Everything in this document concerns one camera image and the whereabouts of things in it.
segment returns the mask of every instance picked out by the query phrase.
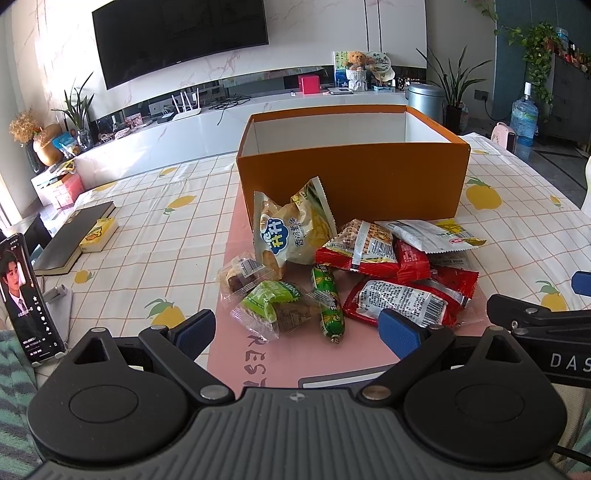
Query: red snack package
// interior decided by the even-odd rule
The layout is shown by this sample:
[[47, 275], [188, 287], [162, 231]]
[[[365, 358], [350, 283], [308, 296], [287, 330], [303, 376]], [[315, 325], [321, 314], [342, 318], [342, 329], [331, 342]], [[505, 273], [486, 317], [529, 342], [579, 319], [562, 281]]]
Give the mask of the red snack package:
[[396, 256], [400, 264], [400, 270], [396, 274], [399, 282], [421, 280], [431, 276], [431, 265], [425, 252], [402, 240], [396, 240]]
[[427, 255], [402, 241], [392, 248], [392, 234], [380, 226], [353, 220], [316, 251], [316, 262], [381, 278], [404, 281], [429, 278]]
[[478, 272], [452, 267], [434, 267], [436, 273], [408, 285], [429, 291], [447, 302], [450, 314], [456, 317], [474, 296]]
[[362, 280], [343, 304], [346, 316], [373, 326], [378, 326], [378, 317], [383, 309], [396, 310], [422, 327], [454, 323], [445, 300], [431, 292], [387, 278]]

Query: storage box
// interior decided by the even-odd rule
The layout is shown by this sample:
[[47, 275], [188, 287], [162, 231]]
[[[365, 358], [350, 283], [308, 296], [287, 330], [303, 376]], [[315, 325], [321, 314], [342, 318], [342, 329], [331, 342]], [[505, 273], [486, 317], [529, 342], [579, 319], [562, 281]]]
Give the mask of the storage box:
[[84, 193], [84, 185], [77, 173], [64, 173], [43, 188], [43, 191], [51, 199], [53, 206], [59, 209], [73, 205], [80, 194]]
[[237, 165], [252, 225], [253, 195], [279, 205], [319, 176], [337, 225], [359, 218], [452, 218], [470, 146], [404, 105], [337, 105], [252, 115]]
[[92, 252], [100, 252], [105, 247], [106, 243], [117, 230], [118, 224], [114, 217], [99, 218], [90, 232], [86, 234], [82, 242], [80, 242], [80, 249], [82, 253], [89, 254]]

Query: table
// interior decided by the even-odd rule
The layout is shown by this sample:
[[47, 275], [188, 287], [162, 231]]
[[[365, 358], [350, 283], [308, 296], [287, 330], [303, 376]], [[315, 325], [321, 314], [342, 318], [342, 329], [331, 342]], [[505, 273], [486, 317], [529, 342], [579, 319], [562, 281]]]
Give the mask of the table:
[[[493, 293], [552, 309], [588, 308], [591, 299], [574, 294], [570, 277], [591, 271], [591, 220], [506, 150], [478, 135], [464, 139], [472, 154], [456, 220], [487, 243], [468, 253], [479, 287], [458, 332], [482, 333]], [[218, 306], [218, 269], [252, 250], [234, 161], [231, 154], [186, 162], [78, 198], [76, 208], [115, 202], [119, 228], [102, 252], [83, 255], [67, 275], [46, 277], [46, 288], [63, 283], [74, 292], [69, 344], [97, 325], [114, 336], [136, 335], [158, 323], [150, 304], [167, 301], [174, 305], [161, 314], [179, 319], [202, 308], [216, 312], [216, 338], [197, 363], [237, 394], [243, 385], [310, 387], [378, 376], [397, 358], [373, 327], [349, 320], [333, 345], [310, 322], [265, 343]], [[336, 279], [346, 292], [358, 277], [338, 272]], [[37, 369], [39, 382], [54, 368]]]
[[20, 222], [4, 229], [4, 235], [7, 237], [14, 235], [15, 233], [22, 233], [25, 236], [29, 255], [33, 254], [33, 251], [38, 245], [40, 245], [41, 248], [45, 248], [51, 241], [51, 234], [45, 227], [45, 224], [43, 224], [39, 213], [28, 216]]

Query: green plant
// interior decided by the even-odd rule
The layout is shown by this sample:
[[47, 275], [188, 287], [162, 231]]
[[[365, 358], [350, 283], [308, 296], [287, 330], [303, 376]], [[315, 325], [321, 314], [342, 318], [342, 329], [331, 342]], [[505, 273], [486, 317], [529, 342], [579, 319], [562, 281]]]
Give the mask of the green plant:
[[460, 102], [462, 101], [462, 96], [464, 95], [464, 92], [466, 91], [466, 89], [470, 85], [474, 85], [475, 83], [480, 83], [480, 82], [486, 81], [486, 79], [470, 79], [468, 77], [478, 67], [482, 67], [483, 65], [491, 62], [492, 60], [485, 60], [485, 61], [479, 63], [478, 65], [476, 65], [475, 67], [472, 67], [471, 69], [462, 70], [462, 62], [464, 61], [464, 56], [466, 55], [467, 46], [464, 47], [464, 50], [462, 52], [462, 56], [460, 57], [460, 60], [457, 62], [456, 74], [453, 73], [452, 61], [450, 59], [447, 59], [447, 63], [449, 65], [449, 74], [448, 74], [445, 71], [445, 69], [443, 68], [443, 65], [441, 65], [441, 62], [439, 61], [437, 56], [433, 53], [433, 51], [429, 47], [427, 47], [427, 50], [428, 50], [428, 53], [430, 53], [431, 56], [437, 62], [437, 65], [439, 66], [439, 70], [437, 70], [437, 68], [435, 68], [433, 66], [433, 64], [429, 61], [429, 59], [427, 58], [427, 55], [425, 55], [422, 51], [420, 51], [417, 48], [417, 52], [419, 52], [423, 56], [423, 58], [427, 61], [427, 64], [433, 70], [435, 70], [435, 73], [437, 73], [437, 76], [439, 77], [439, 81], [441, 83], [437, 83], [437, 82], [434, 82], [434, 83], [436, 85], [440, 86], [443, 89], [443, 91], [445, 92], [445, 97], [447, 100], [447, 104], [449, 106], [454, 106], [454, 107], [459, 108]]
[[552, 92], [545, 87], [548, 75], [552, 70], [554, 50], [548, 44], [558, 45], [560, 39], [554, 27], [548, 22], [541, 22], [530, 28], [527, 36], [521, 40], [525, 47], [526, 77], [534, 88], [536, 99], [552, 103]]
[[88, 82], [88, 80], [90, 80], [90, 77], [92, 77], [92, 73], [88, 75], [88, 78], [84, 81], [80, 88], [72, 86], [69, 96], [64, 90], [64, 97], [67, 107], [66, 110], [62, 110], [60, 108], [51, 109], [54, 112], [65, 113], [68, 116], [68, 118], [72, 121], [77, 130], [84, 129], [85, 120], [87, 120], [88, 118], [90, 104], [92, 103], [92, 100], [95, 97], [93, 95], [90, 98], [88, 98], [88, 95], [85, 95], [84, 98], [82, 98], [82, 89], [86, 86], [86, 83]]
[[509, 45], [518, 41], [520, 45], [525, 47], [523, 59], [525, 60], [526, 77], [533, 86], [534, 96], [536, 100], [551, 104], [552, 92], [545, 87], [545, 83], [548, 74], [552, 70], [553, 51], [552, 49], [548, 49], [548, 44], [560, 44], [560, 39], [554, 27], [548, 22], [541, 22], [537, 25], [532, 25], [527, 35], [524, 36], [519, 27], [511, 28], [500, 23], [494, 0], [469, 1], [475, 8], [480, 10], [483, 16], [496, 22], [495, 35], [505, 30], [508, 34]]
[[496, 28], [493, 32], [495, 35], [499, 35], [504, 30], [507, 32], [509, 45], [512, 45], [516, 41], [521, 41], [523, 38], [523, 32], [520, 27], [512, 28], [499, 22], [499, 14], [496, 13], [494, 0], [470, 0], [470, 3], [480, 10], [480, 13], [484, 17], [488, 17], [496, 23]]

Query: man in suit on screen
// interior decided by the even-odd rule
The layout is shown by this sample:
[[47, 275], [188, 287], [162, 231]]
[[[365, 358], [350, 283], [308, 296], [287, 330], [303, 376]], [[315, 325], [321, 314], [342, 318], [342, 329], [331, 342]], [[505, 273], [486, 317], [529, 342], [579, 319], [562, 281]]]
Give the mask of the man in suit on screen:
[[0, 281], [4, 291], [6, 308], [12, 325], [21, 342], [43, 333], [41, 322], [35, 321], [34, 289], [21, 285], [18, 261], [11, 251], [5, 251], [0, 259]]

